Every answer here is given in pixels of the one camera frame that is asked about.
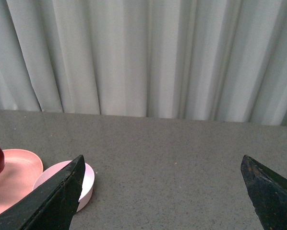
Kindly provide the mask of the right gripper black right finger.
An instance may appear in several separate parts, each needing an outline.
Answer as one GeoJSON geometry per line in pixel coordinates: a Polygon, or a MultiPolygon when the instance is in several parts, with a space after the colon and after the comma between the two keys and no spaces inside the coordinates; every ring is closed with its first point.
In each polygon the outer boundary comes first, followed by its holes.
{"type": "Polygon", "coordinates": [[[287,179],[245,155],[240,170],[265,230],[287,230],[287,179]]]}

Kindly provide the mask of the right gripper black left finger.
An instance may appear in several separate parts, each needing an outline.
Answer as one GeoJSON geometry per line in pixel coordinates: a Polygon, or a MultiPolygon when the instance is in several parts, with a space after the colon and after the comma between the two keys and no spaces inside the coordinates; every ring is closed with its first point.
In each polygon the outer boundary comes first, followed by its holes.
{"type": "Polygon", "coordinates": [[[85,173],[76,157],[29,195],[0,214],[0,230],[67,230],[79,206],[85,173]]]}

